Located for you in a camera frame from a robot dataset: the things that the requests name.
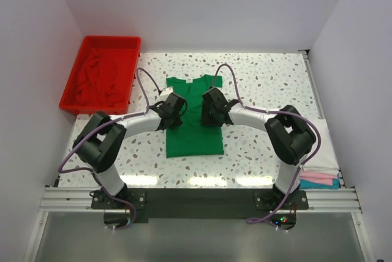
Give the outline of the green t-shirt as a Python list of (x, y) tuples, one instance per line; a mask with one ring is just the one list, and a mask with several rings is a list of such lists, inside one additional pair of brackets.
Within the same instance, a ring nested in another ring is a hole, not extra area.
[(181, 116), (179, 127), (168, 129), (166, 132), (166, 156), (190, 157), (204, 155), (222, 155), (224, 145), (220, 127), (205, 127), (202, 125), (202, 95), (214, 84), (222, 87), (221, 76), (203, 75), (188, 80), (170, 77), (166, 79), (167, 86), (185, 98), (187, 110)]

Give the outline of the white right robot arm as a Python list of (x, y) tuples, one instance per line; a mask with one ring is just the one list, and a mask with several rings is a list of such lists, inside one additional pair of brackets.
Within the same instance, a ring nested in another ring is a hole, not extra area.
[(310, 161), (321, 146), (321, 134), (316, 126), (294, 106), (287, 105), (280, 110), (245, 107), (238, 99), (226, 99), (215, 87), (202, 95), (201, 124), (205, 127), (244, 125), (266, 132), (281, 161), (274, 187), (286, 195), (299, 187), (301, 165)]

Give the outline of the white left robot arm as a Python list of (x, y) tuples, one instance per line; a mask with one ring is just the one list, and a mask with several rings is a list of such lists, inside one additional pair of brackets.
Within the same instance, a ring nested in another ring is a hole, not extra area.
[(73, 148), (81, 161), (92, 169), (99, 185), (110, 195), (117, 196), (126, 187), (115, 167), (123, 140), (141, 133), (179, 127), (187, 107), (187, 101), (169, 88), (146, 112), (122, 116), (96, 112), (77, 136)]

